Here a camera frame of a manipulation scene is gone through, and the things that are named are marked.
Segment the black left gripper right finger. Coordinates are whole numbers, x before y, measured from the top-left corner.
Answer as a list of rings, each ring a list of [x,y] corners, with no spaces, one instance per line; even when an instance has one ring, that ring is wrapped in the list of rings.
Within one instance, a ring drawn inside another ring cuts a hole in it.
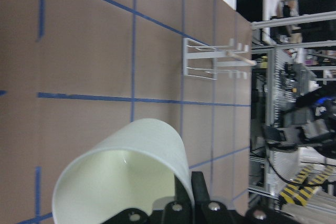
[[[202,172],[192,172],[194,203],[177,177],[174,177],[175,198],[163,210],[161,223],[297,223],[292,218],[263,206],[250,208],[244,215],[229,209],[218,200],[211,200]]]

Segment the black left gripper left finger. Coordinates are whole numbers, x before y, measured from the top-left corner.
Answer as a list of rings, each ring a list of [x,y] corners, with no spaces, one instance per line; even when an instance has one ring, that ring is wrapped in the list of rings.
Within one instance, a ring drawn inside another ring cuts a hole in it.
[[[150,223],[149,220],[149,216],[144,211],[138,208],[128,208],[104,221],[103,224],[143,224]]]

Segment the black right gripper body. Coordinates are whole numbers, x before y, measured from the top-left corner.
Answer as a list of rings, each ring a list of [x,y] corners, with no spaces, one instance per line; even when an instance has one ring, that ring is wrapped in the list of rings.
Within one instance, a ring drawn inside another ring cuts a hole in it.
[[[312,147],[318,153],[335,153],[335,98],[299,98],[295,107],[284,114],[307,109],[311,111],[311,119],[287,127],[262,127],[271,151],[291,153],[300,147]]]

